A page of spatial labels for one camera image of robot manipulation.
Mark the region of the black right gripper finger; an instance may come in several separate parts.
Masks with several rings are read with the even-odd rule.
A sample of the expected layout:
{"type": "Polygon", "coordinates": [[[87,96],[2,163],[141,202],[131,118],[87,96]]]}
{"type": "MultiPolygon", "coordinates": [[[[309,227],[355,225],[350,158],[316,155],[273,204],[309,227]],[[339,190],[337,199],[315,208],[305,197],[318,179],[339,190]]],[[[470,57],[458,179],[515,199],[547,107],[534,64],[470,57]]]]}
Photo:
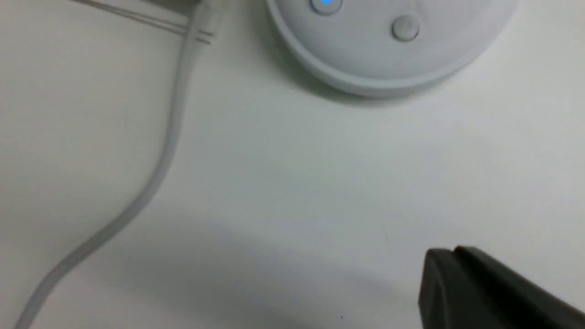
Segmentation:
{"type": "Polygon", "coordinates": [[[574,308],[481,249],[432,248],[418,297],[425,329],[582,329],[574,308]]]}

